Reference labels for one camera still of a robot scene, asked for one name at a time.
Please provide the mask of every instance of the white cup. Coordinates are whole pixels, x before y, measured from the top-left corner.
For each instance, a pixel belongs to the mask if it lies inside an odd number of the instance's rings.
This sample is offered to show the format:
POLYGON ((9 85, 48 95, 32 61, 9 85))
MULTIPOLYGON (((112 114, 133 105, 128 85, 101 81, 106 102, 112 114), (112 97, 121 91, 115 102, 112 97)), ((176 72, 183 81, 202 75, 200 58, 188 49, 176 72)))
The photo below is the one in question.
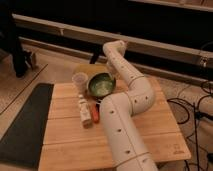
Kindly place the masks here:
POLYGON ((84 72, 78 72, 72 76, 72 82, 78 89, 79 94, 84 94, 87 90, 88 75, 84 72))

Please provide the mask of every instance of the wooden board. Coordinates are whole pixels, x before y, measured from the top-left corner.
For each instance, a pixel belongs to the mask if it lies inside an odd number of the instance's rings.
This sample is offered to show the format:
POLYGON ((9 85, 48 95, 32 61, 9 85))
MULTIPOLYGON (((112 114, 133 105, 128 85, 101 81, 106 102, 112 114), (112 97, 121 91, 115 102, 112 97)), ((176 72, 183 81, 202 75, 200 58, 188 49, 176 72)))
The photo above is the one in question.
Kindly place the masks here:
MULTIPOLYGON (((136 127, 155 162, 189 159, 190 152, 160 85, 153 77, 149 81, 156 92, 156 101, 148 111, 133 117, 136 127)), ((123 81, 117 81, 115 92, 127 89, 123 81)), ((92 170, 114 166, 102 125, 94 124, 88 129, 82 127, 77 96, 72 83, 54 86, 40 171, 92 170)))

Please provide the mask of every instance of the green bowl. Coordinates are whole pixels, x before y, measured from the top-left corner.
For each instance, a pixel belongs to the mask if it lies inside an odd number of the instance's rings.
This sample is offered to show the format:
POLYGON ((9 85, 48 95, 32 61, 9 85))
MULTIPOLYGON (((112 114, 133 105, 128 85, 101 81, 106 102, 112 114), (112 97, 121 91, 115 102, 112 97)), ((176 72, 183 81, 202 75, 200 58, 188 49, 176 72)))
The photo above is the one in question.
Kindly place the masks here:
POLYGON ((100 73, 91 78, 88 84, 88 90, 91 96, 103 98, 111 94, 115 86, 115 78, 111 79, 108 73, 100 73))

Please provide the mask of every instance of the dark gray mat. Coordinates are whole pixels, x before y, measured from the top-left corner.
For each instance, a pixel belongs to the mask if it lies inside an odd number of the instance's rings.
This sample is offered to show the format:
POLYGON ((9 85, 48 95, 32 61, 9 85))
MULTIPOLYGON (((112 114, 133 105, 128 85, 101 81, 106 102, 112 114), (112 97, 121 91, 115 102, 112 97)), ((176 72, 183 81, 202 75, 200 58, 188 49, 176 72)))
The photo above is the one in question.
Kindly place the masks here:
POLYGON ((38 84, 0 141, 0 162, 38 168, 53 85, 38 84))

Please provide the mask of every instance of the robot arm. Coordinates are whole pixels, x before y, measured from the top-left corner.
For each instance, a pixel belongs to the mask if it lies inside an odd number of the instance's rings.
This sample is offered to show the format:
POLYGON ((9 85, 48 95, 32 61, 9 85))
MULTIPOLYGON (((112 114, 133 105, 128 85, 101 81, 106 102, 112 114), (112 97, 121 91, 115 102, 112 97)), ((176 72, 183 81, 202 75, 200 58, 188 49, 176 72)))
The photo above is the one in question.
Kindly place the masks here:
POLYGON ((107 135, 117 171, 157 171, 131 115, 149 109, 155 93, 146 79, 123 55, 126 43, 115 41, 104 44, 108 65, 116 69, 129 91, 105 97, 100 105, 101 122, 107 135))

